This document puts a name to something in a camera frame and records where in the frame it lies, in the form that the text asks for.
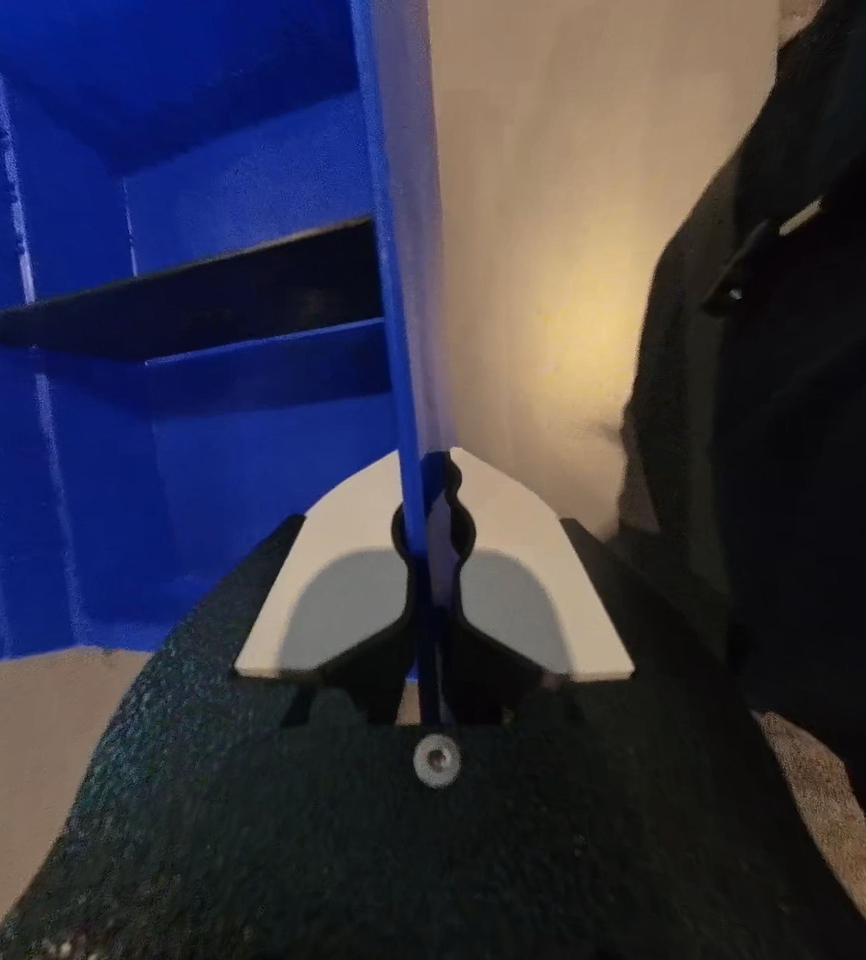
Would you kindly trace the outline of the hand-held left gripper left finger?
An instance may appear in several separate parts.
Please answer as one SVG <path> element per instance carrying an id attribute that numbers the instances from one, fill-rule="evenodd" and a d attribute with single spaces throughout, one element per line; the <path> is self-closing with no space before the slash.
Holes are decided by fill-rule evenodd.
<path id="1" fill-rule="evenodd" d="M 404 531 L 392 451 L 307 511 L 237 673 L 343 690 L 360 710 L 398 709 L 415 663 L 417 575 Z"/>

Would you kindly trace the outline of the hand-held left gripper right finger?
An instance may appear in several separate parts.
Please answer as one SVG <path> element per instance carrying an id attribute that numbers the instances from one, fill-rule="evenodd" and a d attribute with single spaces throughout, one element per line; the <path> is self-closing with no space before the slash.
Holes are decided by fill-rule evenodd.
<path id="1" fill-rule="evenodd" d="M 454 720 L 501 724 L 538 690 L 631 679 L 631 655 L 554 510 L 462 448 L 444 463 L 456 564 L 443 696 Z"/>

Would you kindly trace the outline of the blue plastic bin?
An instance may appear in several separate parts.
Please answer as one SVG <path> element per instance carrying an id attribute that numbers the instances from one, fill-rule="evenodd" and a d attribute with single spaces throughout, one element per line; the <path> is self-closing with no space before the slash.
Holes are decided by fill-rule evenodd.
<path id="1" fill-rule="evenodd" d="M 396 451 L 427 553 L 427 2 L 0 2 L 0 311 L 375 221 L 380 318 L 117 362 L 0 345 L 0 663 L 151 652 Z"/>

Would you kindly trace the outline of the black bin divider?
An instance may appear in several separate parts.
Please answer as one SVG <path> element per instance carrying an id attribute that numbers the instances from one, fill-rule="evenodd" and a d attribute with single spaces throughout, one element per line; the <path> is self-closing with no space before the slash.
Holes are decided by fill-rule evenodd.
<path id="1" fill-rule="evenodd" d="M 0 346 L 117 362 L 195 353 L 382 316 L 364 217 L 0 311 Z"/>

